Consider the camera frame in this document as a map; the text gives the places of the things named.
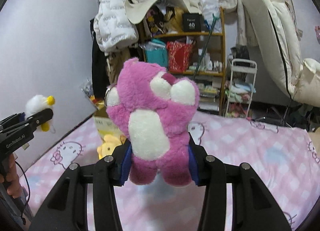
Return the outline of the person left hand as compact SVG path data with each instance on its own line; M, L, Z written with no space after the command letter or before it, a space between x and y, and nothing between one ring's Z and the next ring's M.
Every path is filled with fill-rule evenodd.
M10 185L7 187L7 193L13 198L18 198L21 196L22 187L20 185L19 176L17 174L16 163L14 155L11 154L9 157L9 171L4 178L1 175L1 183L7 181Z

